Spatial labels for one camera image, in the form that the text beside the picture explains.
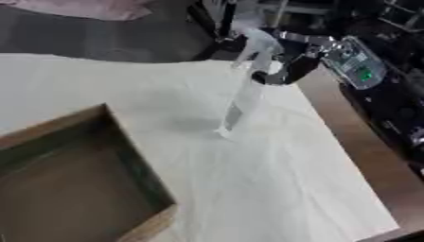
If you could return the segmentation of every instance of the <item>spray nozzle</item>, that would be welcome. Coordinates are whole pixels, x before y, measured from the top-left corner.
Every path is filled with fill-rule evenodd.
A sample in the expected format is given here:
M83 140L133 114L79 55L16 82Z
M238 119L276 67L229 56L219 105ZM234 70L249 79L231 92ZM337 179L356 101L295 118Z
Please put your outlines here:
M233 68L239 67L244 61L249 60L250 57L257 53L251 70L268 73L273 55L284 52L284 48L278 40L265 31L242 23L234 23L233 30L247 38L246 46L233 63Z

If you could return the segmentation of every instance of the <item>wooden box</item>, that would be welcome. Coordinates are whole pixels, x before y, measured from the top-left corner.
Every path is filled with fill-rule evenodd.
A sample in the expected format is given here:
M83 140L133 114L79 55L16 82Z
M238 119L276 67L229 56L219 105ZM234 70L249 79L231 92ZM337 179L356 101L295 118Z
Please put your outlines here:
M0 138L1 242L147 241L175 208L106 105Z

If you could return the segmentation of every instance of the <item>white cloth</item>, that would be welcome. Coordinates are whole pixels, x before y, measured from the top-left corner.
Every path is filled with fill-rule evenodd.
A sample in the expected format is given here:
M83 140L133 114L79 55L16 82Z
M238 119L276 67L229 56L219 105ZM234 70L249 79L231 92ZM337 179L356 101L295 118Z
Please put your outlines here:
M124 21L150 14L150 0L0 0L11 7L63 16Z
M179 203L153 242L345 242L398 227L296 85L267 87L233 141L245 69L0 56L0 134L106 102ZM327 78L314 72L314 78Z

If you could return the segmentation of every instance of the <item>robotic arm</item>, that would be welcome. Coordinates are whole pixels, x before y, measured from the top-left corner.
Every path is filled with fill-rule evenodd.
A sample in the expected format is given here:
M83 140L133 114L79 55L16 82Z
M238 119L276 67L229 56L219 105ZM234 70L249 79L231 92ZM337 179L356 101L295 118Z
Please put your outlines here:
M310 36L283 31L277 35L280 42L305 45L305 52L292 60L276 57L283 68L276 74L255 72L252 78L262 84L287 85L303 78L323 63L338 80L365 90L380 84L387 69L383 61L355 37L336 41L330 36Z

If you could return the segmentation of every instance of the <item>wooden table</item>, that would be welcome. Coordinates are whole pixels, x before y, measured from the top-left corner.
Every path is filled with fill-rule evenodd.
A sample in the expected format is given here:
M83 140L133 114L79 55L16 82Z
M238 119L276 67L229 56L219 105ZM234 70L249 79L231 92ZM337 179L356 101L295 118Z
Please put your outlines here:
M321 67L316 72L329 75ZM302 79L299 86L401 227L366 242L424 230L424 184L360 119L332 76Z

